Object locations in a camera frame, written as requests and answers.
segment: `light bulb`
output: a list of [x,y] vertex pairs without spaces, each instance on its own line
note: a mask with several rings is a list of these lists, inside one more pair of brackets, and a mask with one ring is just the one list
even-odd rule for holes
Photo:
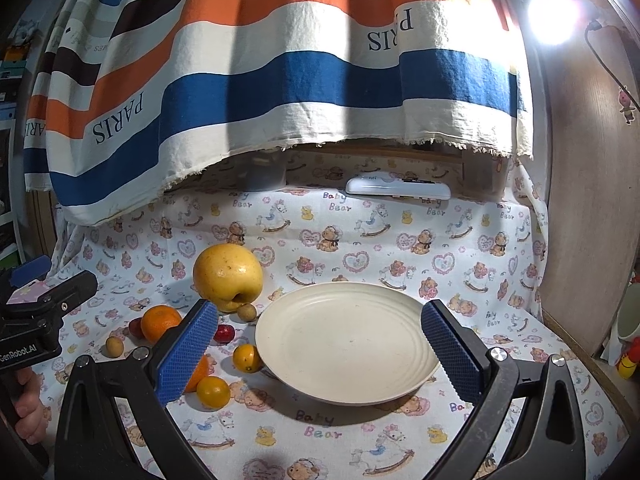
[[541,43],[564,43],[574,33],[580,19],[580,6],[575,0],[531,0],[529,23]]

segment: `striped curtain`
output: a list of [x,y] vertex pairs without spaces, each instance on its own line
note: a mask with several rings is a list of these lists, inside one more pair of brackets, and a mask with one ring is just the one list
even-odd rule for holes
[[24,168],[96,225],[236,153],[354,138],[531,155],[501,0],[66,0]]

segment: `black cable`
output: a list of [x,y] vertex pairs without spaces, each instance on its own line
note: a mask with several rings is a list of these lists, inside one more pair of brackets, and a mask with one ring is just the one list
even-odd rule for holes
[[596,52],[596,50],[594,49],[593,45],[589,41],[589,32],[591,32],[592,30],[600,30],[601,28],[602,28],[602,25],[600,25],[600,23],[598,23],[596,21],[593,21],[589,25],[587,25],[587,28],[584,29],[584,41],[587,42],[587,45],[589,46],[589,48],[593,52],[593,55],[596,57],[598,62],[602,65],[603,69],[607,71],[607,73],[611,76],[613,81],[616,82],[616,84],[620,87],[620,89],[624,93],[626,93],[626,95],[629,96],[629,99],[631,99],[631,102],[636,105],[636,110],[640,111],[640,105],[638,104],[638,101],[636,101],[633,98],[633,96],[631,95],[631,92],[629,92],[626,89],[626,87],[620,82],[620,79],[618,79],[616,77],[616,75],[611,70],[609,70],[609,67],[607,67],[607,65],[605,65],[605,63],[602,60],[602,58],[600,56],[598,56],[598,53]]

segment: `plate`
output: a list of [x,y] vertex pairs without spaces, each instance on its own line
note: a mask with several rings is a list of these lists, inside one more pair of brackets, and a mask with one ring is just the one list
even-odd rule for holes
[[309,397],[380,404],[416,390],[438,367],[421,311],[419,301],[384,286],[319,283],[271,303],[255,344],[277,378]]

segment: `silver screw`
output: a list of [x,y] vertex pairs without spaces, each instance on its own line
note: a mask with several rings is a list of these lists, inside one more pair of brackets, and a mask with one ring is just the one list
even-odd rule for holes
[[89,364],[89,356],[88,355],[81,355],[78,359],[76,359],[76,366],[79,367],[79,368],[87,366],[88,364]]
[[146,346],[139,346],[131,353],[131,355],[136,361],[142,361],[142,359],[149,357],[149,348]]
[[491,357],[493,357],[496,361],[504,361],[509,356],[509,354],[507,354],[505,350],[503,350],[502,348],[498,348],[497,346],[491,348],[489,354],[491,354]]
[[551,362],[556,366],[564,366],[566,364],[564,357],[558,354],[551,354]]

